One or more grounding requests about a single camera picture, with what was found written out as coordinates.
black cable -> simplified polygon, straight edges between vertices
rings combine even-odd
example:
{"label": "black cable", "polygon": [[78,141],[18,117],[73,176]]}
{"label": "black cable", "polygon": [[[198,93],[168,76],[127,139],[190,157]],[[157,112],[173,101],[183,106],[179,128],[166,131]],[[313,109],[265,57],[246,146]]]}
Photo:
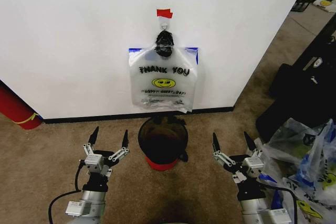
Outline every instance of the black cable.
{"label": "black cable", "polygon": [[49,209],[48,209],[48,216],[49,216],[49,223],[50,224],[54,224],[53,221],[52,221],[53,217],[52,217],[52,214],[51,214],[51,208],[52,208],[52,205],[55,203],[55,201],[58,200],[59,198],[63,197],[63,196],[67,196],[69,194],[79,193],[80,191],[81,190],[69,191],[69,192],[67,192],[65,194],[61,194],[61,195],[57,196],[55,199],[52,200],[52,202],[49,205]]}
{"label": "black cable", "polygon": [[287,191],[291,194],[292,198],[293,198],[293,204],[294,204],[294,224],[297,224],[298,223],[298,206],[296,204],[296,197],[295,197],[295,194],[287,189],[287,188],[283,188],[283,187],[276,187],[276,186],[270,186],[270,185],[266,185],[266,184],[263,184],[263,183],[260,183],[258,182],[261,186],[264,186],[264,187],[267,187],[267,188],[270,188],[270,189],[273,189],[273,190],[280,190],[280,191]]}
{"label": "black cable", "polygon": [[67,195],[70,195],[70,194],[75,194],[75,193],[79,193],[81,190],[79,190],[79,188],[78,188],[78,176],[79,176],[79,172],[80,172],[80,170],[82,169],[82,167],[84,166],[84,161],[83,160],[81,160],[80,161],[80,163],[79,163],[79,165],[78,165],[78,169],[77,169],[77,171],[76,171],[76,175],[75,175],[75,191],[69,191],[69,192],[67,192],[67,193],[65,193],[65,194],[61,194],[61,195],[59,195],[59,196],[57,196],[55,199],[53,199],[51,202],[50,202],[50,205],[49,205],[49,208],[48,208],[48,217],[49,217],[49,223],[50,224],[54,224],[53,223],[53,215],[52,215],[52,212],[51,212],[51,209],[52,209],[52,205],[55,203],[55,201],[56,200],[58,200],[59,198],[61,198],[61,197],[64,197],[64,196],[67,196]]}

yellow strap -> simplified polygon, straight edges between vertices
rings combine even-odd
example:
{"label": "yellow strap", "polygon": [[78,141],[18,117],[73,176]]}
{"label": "yellow strap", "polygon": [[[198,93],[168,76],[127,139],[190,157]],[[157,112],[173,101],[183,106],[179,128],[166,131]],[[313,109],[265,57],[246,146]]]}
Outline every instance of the yellow strap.
{"label": "yellow strap", "polygon": [[26,123],[26,122],[28,122],[29,120],[34,120],[34,118],[35,118],[35,116],[36,115],[38,115],[37,113],[33,113],[28,119],[26,119],[26,120],[24,120],[24,121],[22,121],[22,122],[14,122],[14,123],[16,123],[16,124],[22,124],[22,123]]}

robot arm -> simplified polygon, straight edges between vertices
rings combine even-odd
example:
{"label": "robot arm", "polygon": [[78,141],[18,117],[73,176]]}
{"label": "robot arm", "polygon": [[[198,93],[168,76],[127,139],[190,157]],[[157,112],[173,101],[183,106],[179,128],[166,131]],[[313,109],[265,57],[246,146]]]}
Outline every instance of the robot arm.
{"label": "robot arm", "polygon": [[218,139],[213,133],[213,158],[232,173],[233,181],[238,186],[237,198],[242,206],[243,219],[246,224],[286,224],[291,223],[291,219],[286,209],[271,210],[267,207],[266,195],[262,191],[263,187],[257,181],[263,170],[264,163],[260,159],[262,151],[256,148],[254,141],[247,135],[245,139],[252,156],[236,155],[228,157],[221,152]]}
{"label": "robot arm", "polygon": [[[112,174],[112,166],[116,165],[126,155],[128,149],[128,131],[125,131],[121,149],[115,153],[112,151],[96,150],[94,145],[97,140],[99,127],[91,134],[89,142],[83,145],[86,158],[80,160],[80,165],[76,173],[75,187],[76,191],[61,195],[59,197],[80,192],[77,185],[77,178],[80,169],[86,166],[88,169],[89,181],[82,188],[82,196],[79,201],[70,201],[68,203],[66,214],[73,216],[74,219],[69,224],[100,224],[101,217],[105,208],[105,194],[108,191],[107,182]],[[49,220],[52,224],[51,207],[49,206]]]}

red trash can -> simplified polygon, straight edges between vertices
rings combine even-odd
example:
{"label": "red trash can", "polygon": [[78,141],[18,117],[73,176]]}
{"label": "red trash can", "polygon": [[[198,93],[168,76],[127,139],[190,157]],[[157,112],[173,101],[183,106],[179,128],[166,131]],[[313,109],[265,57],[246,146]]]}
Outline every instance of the red trash can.
{"label": "red trash can", "polygon": [[168,170],[178,159],[187,161],[188,131],[175,116],[155,117],[140,128],[138,141],[147,163],[155,170]]}

pile of plastic bags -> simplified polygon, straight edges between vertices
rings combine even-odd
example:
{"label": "pile of plastic bags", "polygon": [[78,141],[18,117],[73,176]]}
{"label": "pile of plastic bags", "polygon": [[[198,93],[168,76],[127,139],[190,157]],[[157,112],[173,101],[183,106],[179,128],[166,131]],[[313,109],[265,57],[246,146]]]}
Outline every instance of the pile of plastic bags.
{"label": "pile of plastic bags", "polygon": [[[332,120],[311,129],[289,119],[269,143],[256,144],[265,163],[260,179],[295,193],[298,223],[336,223],[336,125]],[[293,219],[291,196],[276,195]]]}

